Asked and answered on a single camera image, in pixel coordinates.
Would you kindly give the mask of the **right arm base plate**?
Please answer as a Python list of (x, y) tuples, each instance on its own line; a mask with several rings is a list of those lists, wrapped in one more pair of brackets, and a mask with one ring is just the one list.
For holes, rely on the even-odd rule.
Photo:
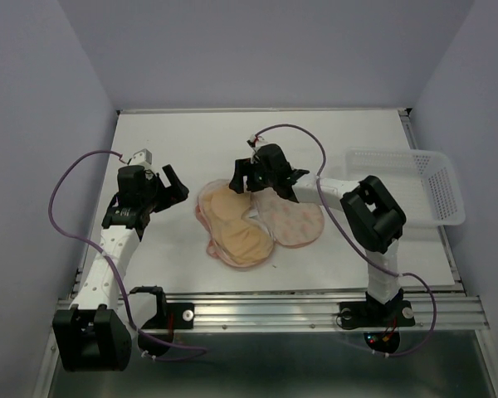
[(410, 328), (416, 324), (411, 304), (402, 301), (385, 307), (366, 301), (341, 302), (335, 318), (336, 324), (344, 330), (366, 328)]

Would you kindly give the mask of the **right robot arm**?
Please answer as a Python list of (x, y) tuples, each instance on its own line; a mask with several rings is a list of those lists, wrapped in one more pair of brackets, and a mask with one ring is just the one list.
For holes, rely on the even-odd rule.
[(369, 265), (366, 316), (385, 323), (395, 314), (393, 301), (401, 293), (397, 251), (407, 218), (383, 182), (373, 175), (360, 181), (322, 178), (293, 168), (275, 143), (253, 139), (248, 144), (252, 155), (235, 161), (229, 188), (238, 194), (270, 188), (287, 201), (343, 212)]

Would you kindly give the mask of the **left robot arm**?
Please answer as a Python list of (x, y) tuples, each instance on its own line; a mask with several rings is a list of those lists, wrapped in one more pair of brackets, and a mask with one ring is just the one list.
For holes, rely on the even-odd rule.
[(132, 337), (117, 313), (123, 278), (153, 213), (188, 198), (189, 190), (172, 166), (163, 173), (146, 163), (117, 173), (118, 191), (104, 217), (90, 271), (71, 306), (52, 320), (61, 362), (67, 371), (123, 371), (129, 364)]

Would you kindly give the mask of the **peach floral mesh laundry bag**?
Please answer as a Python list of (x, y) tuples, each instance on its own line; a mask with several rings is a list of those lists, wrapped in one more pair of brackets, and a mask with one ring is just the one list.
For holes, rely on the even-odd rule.
[(209, 234), (207, 254), (221, 260), (224, 264), (234, 268), (244, 269), (265, 262), (273, 253), (275, 246), (280, 245), (290, 249), (297, 249), (315, 242), (322, 235), (325, 228), (325, 218), (322, 210), (315, 204), (294, 203), (280, 198), (272, 189), (250, 193), (251, 210), (245, 215), (249, 221), (256, 221), (274, 240), (274, 248), (270, 256), (256, 265), (237, 267), (222, 255), (221, 250), (212, 243), (207, 222), (199, 210), (199, 199), (203, 193), (215, 187), (228, 186), (226, 180), (216, 180), (208, 183), (199, 193), (194, 214)]

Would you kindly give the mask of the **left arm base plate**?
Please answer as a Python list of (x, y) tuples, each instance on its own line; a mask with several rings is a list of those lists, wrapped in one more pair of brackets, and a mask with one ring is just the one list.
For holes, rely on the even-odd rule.
[(195, 305), (191, 302), (168, 302), (164, 309), (153, 304), (139, 314), (137, 325), (145, 331), (192, 330), (194, 315)]

